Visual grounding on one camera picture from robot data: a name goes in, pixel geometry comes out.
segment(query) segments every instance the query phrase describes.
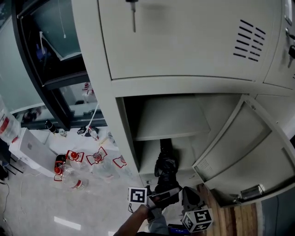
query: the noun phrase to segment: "window frame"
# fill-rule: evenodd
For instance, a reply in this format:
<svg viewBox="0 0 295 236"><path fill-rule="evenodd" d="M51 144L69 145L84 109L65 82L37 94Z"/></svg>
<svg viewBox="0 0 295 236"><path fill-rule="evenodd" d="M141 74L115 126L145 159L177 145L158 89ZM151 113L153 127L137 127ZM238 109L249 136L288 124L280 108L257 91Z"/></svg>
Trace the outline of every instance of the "window frame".
<svg viewBox="0 0 295 236"><path fill-rule="evenodd" d="M38 73L26 41L26 24L24 24L24 22L26 16L30 15L48 1L50 0L29 0L22 4L20 1L12 0L13 31L25 69L37 93L44 102L44 105L54 117L54 119L50 121L58 128L69 131L71 128L80 128L88 125L92 115L75 117L74 112L70 110L69 105L66 103L60 88L90 82L90 79L86 70L54 78L46 82L42 79L43 75ZM92 124L96 127L107 126L101 111L98 111L94 115ZM29 123L21 123L21 126L29 129L45 129L45 122L33 121Z"/></svg>

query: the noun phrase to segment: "locker door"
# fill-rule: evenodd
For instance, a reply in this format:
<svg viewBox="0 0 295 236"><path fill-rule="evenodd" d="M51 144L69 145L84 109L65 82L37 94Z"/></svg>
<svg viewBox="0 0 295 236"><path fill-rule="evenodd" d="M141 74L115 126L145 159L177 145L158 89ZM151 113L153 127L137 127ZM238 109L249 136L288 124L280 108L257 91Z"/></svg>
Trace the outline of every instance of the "locker door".
<svg viewBox="0 0 295 236"><path fill-rule="evenodd" d="M277 49L264 83L295 89L295 61L292 61L289 65L289 48L294 44L294 41L286 35L287 28L290 34L295 35L295 3L294 1L283 0L282 4L284 5L285 2L290 4L289 10L292 14L293 23L290 25L285 19L287 9L283 6L282 26Z"/></svg>
<svg viewBox="0 0 295 236"><path fill-rule="evenodd" d="M100 0L99 8L112 79L208 76L255 81L269 69L266 52L272 32L279 31L274 20L281 14L275 0L139 0L133 32L129 3Z"/></svg>
<svg viewBox="0 0 295 236"><path fill-rule="evenodd" d="M265 109L243 95L193 169L220 206L246 204L295 186L295 150Z"/></svg>

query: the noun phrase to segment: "cable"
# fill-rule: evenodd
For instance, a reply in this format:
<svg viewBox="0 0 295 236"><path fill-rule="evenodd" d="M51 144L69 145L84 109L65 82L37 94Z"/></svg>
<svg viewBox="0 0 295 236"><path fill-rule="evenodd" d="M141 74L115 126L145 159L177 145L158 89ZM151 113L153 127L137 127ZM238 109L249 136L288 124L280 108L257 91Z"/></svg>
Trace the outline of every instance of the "cable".
<svg viewBox="0 0 295 236"><path fill-rule="evenodd" d="M63 28L64 39L65 39L65 38L66 38L66 35L65 35L65 30L64 30L64 25L63 25L63 20L62 20L62 18L61 18L60 6L59 6L59 17L60 17L61 27Z"/></svg>
<svg viewBox="0 0 295 236"><path fill-rule="evenodd" d="M96 108L95 108L95 110L94 110L94 113L93 113L93 115L92 115L92 117L91 117L91 120L90 120L89 124L86 126L86 129L87 129L87 130L88 130L88 128L89 128L90 125L91 125L91 122L92 122L92 120L93 120L93 118L94 118L94 116L95 116L95 114L96 114L97 108L98 108L98 103L97 103L97 105L96 105Z"/></svg>
<svg viewBox="0 0 295 236"><path fill-rule="evenodd" d="M128 211L133 214L133 210L131 208L131 203L129 203L129 205L128 205Z"/></svg>
<svg viewBox="0 0 295 236"><path fill-rule="evenodd" d="M276 196L276 197L277 197L277 215L278 215L279 200L278 200L278 196ZM277 216L276 216L275 236L277 236Z"/></svg>
<svg viewBox="0 0 295 236"><path fill-rule="evenodd" d="M7 226L9 227L9 230L10 230L10 232L11 232L11 236L13 236L13 232L12 232L12 230L11 230L11 228L10 228L8 222L7 222L6 219L4 218L4 213L5 213L5 211L6 211L6 206L7 206L7 198L8 198L8 195L9 195L9 193L10 193L9 185L8 185L7 183L5 183L5 184L8 186L8 194L7 194L7 196L6 196L5 207L4 207L4 211L3 211L3 213L2 213L2 217L3 217L3 221L4 221L4 222L7 224Z"/></svg>
<svg viewBox="0 0 295 236"><path fill-rule="evenodd" d="M3 220L4 220L4 213L6 211L6 205L7 205L7 198L8 198L8 195L9 195L9 192L10 192L10 189L9 189L9 185L7 183L5 183L7 186L8 186L8 194L6 196L6 200L5 200L5 207L4 207L4 211L2 213L2 217L3 217Z"/></svg>
<svg viewBox="0 0 295 236"><path fill-rule="evenodd" d="M27 173L27 174L25 174L24 176L23 176L23 178L22 178L22 182L21 182L21 184L20 184L20 208L22 209L22 212L24 213L24 215L26 214L25 212L24 212L24 210L23 210L23 208L22 208L22 187L23 187L23 180L24 180L24 177L26 177L27 175L32 175L32 176L38 176L38 175L40 175L41 173L39 173L39 174L37 174L37 175L33 175L33 174L31 174L31 173Z"/></svg>

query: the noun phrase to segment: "floor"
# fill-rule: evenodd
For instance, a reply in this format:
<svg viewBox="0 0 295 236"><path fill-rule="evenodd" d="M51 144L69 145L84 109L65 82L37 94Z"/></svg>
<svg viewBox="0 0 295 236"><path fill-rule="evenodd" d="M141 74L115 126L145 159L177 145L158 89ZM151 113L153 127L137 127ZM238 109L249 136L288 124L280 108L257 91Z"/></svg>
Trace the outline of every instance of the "floor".
<svg viewBox="0 0 295 236"><path fill-rule="evenodd" d="M258 236L261 235L256 204L220 208L214 197L203 184L197 186L201 196L213 211L214 222L207 236Z"/></svg>
<svg viewBox="0 0 295 236"><path fill-rule="evenodd" d="M130 216L127 193L129 186L138 186L136 180L114 179L109 183L88 177L89 185L81 191L70 191L63 183L40 174L21 161L7 181L10 193L4 218L0 225L13 236L111 236ZM0 185L0 216L5 207L7 185ZM179 223L181 202L165 209L168 223ZM55 222L55 217L72 222L73 229ZM147 231L144 222L141 231Z"/></svg>

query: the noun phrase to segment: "wooden floor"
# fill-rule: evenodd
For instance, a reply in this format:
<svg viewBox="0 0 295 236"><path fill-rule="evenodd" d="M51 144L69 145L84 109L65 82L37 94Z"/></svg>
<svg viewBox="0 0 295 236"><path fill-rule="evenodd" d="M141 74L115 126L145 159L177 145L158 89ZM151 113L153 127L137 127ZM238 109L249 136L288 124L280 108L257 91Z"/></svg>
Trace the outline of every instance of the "wooden floor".
<svg viewBox="0 0 295 236"><path fill-rule="evenodd" d="M207 236L257 236L256 205L220 208L203 184L197 186L209 208L212 208L213 226Z"/></svg>

